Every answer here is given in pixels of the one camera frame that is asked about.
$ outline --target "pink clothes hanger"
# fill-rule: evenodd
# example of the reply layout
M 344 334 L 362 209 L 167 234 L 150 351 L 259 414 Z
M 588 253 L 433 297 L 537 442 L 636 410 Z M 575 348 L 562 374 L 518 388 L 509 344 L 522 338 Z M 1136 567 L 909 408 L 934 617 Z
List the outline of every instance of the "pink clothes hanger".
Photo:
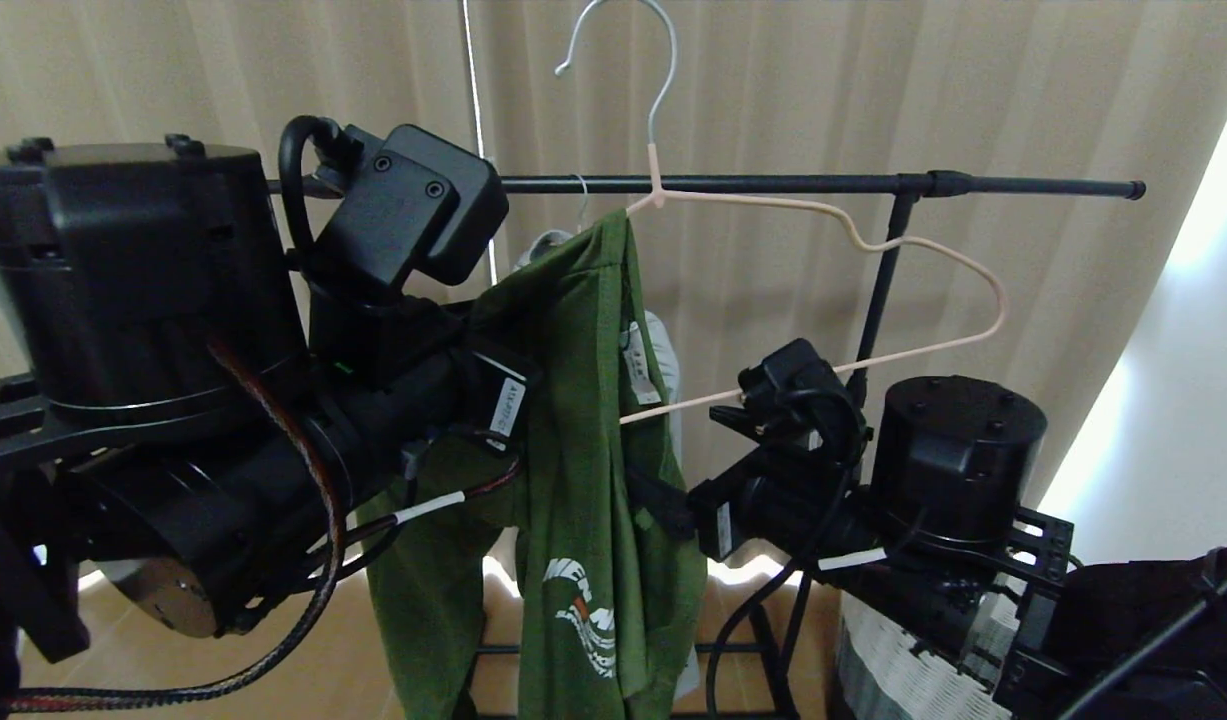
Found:
M 590 4 L 587 5 L 585 9 L 582 10 L 582 13 L 578 15 L 577 22 L 573 25 L 573 36 L 568 40 L 568 55 L 564 58 L 563 63 L 561 63 L 555 69 L 555 76 L 557 77 L 561 76 L 561 74 L 563 74 L 564 70 L 567 70 L 569 65 L 572 65 L 573 52 L 575 50 L 577 47 L 577 37 L 578 33 L 582 32 L 582 23 L 585 22 L 587 16 L 591 12 L 591 10 L 594 10 L 598 5 L 601 5 L 604 2 L 607 2 L 607 0 L 593 0 Z M 939 254 L 946 255 L 947 258 L 955 260 L 956 262 L 964 265 L 964 267 L 973 270 L 974 274 L 982 275 L 984 281 L 987 281 L 988 286 L 991 286 L 991 292 L 996 297 L 996 320 L 994 320 L 990 327 L 984 329 L 984 331 L 969 334 L 969 336 L 963 336 L 955 340 L 936 342 L 924 347 L 915 347 L 913 350 L 902 350 L 901 352 L 892 352 L 892 354 L 870 357 L 870 359 L 860 359 L 856 361 L 856 363 L 845 363 L 843 366 L 834 366 L 836 373 L 855 370 L 860 368 L 870 368 L 870 366 L 892 363 L 892 361 L 903 361 L 907 359 L 907 357 L 914 357 L 917 354 L 929 354 L 929 352 L 939 350 L 947 350 L 951 347 L 960 347 L 961 345 L 979 342 L 1000 331 L 1000 326 L 1005 323 L 1005 319 L 1009 316 L 1009 297 L 1005 293 L 1005 287 L 1002 287 L 1000 278 L 996 277 L 996 275 L 993 274 L 991 270 L 987 269 L 985 265 L 979 264 L 977 260 L 971 259 L 968 255 L 962 254 L 962 251 L 951 250 L 950 247 L 939 245 L 939 243 L 936 242 L 914 236 L 902 236 L 894 238 L 894 240 L 887 240 L 887 242 L 875 243 L 875 245 L 870 245 L 870 243 L 865 242 L 861 238 L 861 234 L 856 232 L 856 224 L 852 222 L 852 217 L 849 213 L 847 213 L 840 209 L 837 209 L 834 205 L 827 205 L 825 202 L 815 202 L 811 200 L 791 200 L 787 197 L 728 195 L 728 193 L 686 193 L 680 190 L 667 190 L 666 188 L 664 188 L 663 169 L 660 169 L 658 164 L 656 132 L 654 131 L 656 126 L 658 108 L 660 108 L 660 105 L 663 104 L 664 97 L 667 96 L 667 91 L 671 90 L 671 82 L 674 81 L 674 79 L 676 79 L 680 40 L 676 37 L 676 26 L 674 26 L 674 22 L 671 22 L 671 17 L 669 17 L 667 12 L 663 10 L 663 6 L 659 5 L 656 0 L 640 0 L 640 2 L 648 5 L 649 9 L 653 9 L 653 12 L 656 13 L 658 17 L 663 20 L 663 23 L 667 27 L 667 36 L 669 38 L 671 38 L 671 67 L 669 67 L 667 70 L 667 79 L 665 79 L 665 82 L 663 83 L 663 90 L 658 92 L 658 97 L 656 99 L 653 101 L 653 105 L 649 109 L 649 179 L 652 184 L 652 190 L 649 191 L 649 195 L 640 197 L 640 200 L 632 202 L 627 207 L 626 213 L 628 215 L 628 217 L 633 213 L 637 213 L 637 211 L 642 209 L 648 209 L 649 205 L 655 206 L 655 209 L 661 209 L 667 200 L 677 200 L 681 202 L 717 202 L 723 205 L 753 205 L 753 206 L 760 206 L 761 209 L 809 210 L 814 211 L 814 213 L 828 215 L 828 217 L 837 220 L 837 222 L 840 223 L 840 227 L 845 232 L 845 236 L 849 237 L 849 242 L 852 243 L 852 245 L 860 251 L 886 251 L 886 250 L 892 250 L 893 247 L 902 247 L 902 245 L 925 247 L 925 249 L 939 251 Z M 686 400 L 672 405 L 663 405 L 660 407 L 654 407 L 652 410 L 640 411 L 640 413 L 622 416 L 621 424 L 634 423 L 638 419 L 654 418 L 654 416 L 671 413 L 672 410 L 681 410 L 683 407 L 693 407 L 696 405 L 710 405 L 714 402 L 723 402 L 726 400 L 731 400 L 731 397 L 741 397 L 741 395 L 742 395 L 741 389 L 729 389 L 729 391 L 715 393 L 715 395 L 694 397 L 694 400 Z

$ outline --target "beige curtain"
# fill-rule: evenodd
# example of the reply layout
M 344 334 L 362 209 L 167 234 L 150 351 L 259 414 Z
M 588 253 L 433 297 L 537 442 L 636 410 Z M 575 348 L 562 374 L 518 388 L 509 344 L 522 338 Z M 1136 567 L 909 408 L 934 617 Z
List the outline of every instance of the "beige curtain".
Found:
M 645 172 L 645 112 L 664 32 L 639 4 L 594 13 L 556 79 L 577 0 L 471 0 L 486 155 L 503 174 Z M 680 74 L 658 120 L 666 173 L 888 173 L 1140 178 L 1145 200 L 983 196 L 920 202 L 910 232 L 983 260 L 1014 314 L 1000 337 L 883 366 L 1009 384 L 1052 428 L 1038 500 L 1131 332 L 1227 113 L 1227 2 L 775 2 L 671 0 Z M 190 132 L 261 150 L 283 124 L 328 114 L 372 132 L 412 121 L 476 146 L 461 4 L 321 0 L 0 2 L 0 147 L 156 141 Z M 870 238 L 886 197 L 829 197 Z M 626 205 L 595 199 L 587 222 Z M 577 197 L 514 197 L 497 262 L 569 228 Z M 330 205 L 313 202 L 321 222 Z M 685 395 L 796 337 L 850 359 L 874 258 L 822 220 L 667 206 L 636 217 L 648 305 L 672 331 Z M 436 299 L 475 296 L 481 272 Z M 974 275 L 907 250 L 879 352 L 973 332 L 991 319 Z M 0 316 L 0 375 L 25 368 Z M 686 411 L 692 482 L 746 446 Z

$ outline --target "gray garment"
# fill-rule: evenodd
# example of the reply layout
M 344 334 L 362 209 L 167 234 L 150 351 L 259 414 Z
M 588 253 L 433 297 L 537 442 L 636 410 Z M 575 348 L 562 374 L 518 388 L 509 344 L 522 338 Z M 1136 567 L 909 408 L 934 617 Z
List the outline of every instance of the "gray garment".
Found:
M 573 233 L 560 229 L 541 233 L 529 247 L 529 250 L 525 250 L 525 254 L 520 255 L 512 272 L 540 259 L 546 251 L 552 251 L 556 247 L 572 240 L 572 237 Z M 667 325 L 648 309 L 644 310 L 644 323 L 649 327 L 649 340 L 653 342 L 653 353 L 658 357 L 658 368 L 663 370 L 663 384 L 667 386 L 667 402 L 680 402 L 680 359 L 676 357 L 676 348 L 671 346 Z M 674 454 L 676 454 L 676 461 L 682 469 L 685 465 L 683 419 L 679 411 L 671 413 L 671 448 Z

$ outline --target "graphic print on shirt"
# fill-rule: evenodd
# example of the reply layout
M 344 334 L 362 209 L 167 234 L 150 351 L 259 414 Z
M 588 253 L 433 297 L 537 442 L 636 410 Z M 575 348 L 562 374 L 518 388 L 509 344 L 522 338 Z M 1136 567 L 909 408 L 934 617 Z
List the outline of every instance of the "graphic print on shirt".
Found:
M 573 626 L 595 673 L 601 678 L 614 678 L 617 675 L 617 643 L 614 634 L 617 626 L 614 623 L 614 611 L 591 607 L 591 584 L 587 580 L 587 568 L 582 568 L 580 562 L 568 557 L 552 557 L 546 562 L 546 574 L 541 581 L 546 584 L 557 578 L 575 584 L 577 594 L 568 610 L 561 610 L 555 618 L 567 619 Z

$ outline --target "robotic arm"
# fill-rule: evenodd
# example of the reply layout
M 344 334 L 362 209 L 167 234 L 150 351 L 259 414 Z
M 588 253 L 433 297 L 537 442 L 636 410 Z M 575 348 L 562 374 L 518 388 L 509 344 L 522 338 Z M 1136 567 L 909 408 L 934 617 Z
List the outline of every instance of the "robotic arm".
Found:
M 31 139 L 0 155 L 0 291 L 32 359 L 0 379 L 0 639 L 22 628 L 54 662 L 86 650 L 86 559 L 191 637 L 247 632 L 290 594 L 315 592 L 270 655 L 198 688 L 13 695 L 6 653 L 0 711 L 155 707 L 256 682 L 406 519 L 346 529 L 347 511 L 394 482 L 412 489 L 444 434 L 513 455 L 520 438 L 498 408 L 528 396 L 535 366 L 471 332 L 465 309 L 402 294 L 413 270 L 448 285 L 472 272 L 508 210 L 494 168 L 420 128 L 379 139 L 310 117 L 285 129 L 279 168 L 288 254 L 250 150 Z M 308 191 L 342 197 L 319 238 Z M 290 270 L 310 285 L 308 341 Z M 983 599 L 1023 580 L 1017 635 L 983 682 L 1021 716 L 1070 715 L 1107 664 L 1045 645 L 1072 527 L 1018 505 L 1042 411 L 977 379 L 898 383 L 861 486 L 872 431 L 809 342 L 739 379 L 744 407 L 712 418 L 758 446 L 680 498 L 706 554 L 768 538 L 957 664 Z M 377 534 L 375 552 L 341 567 L 345 545 Z M 310 550 L 320 536 L 326 550 Z M 1211 588 L 1218 602 L 1227 574 Z

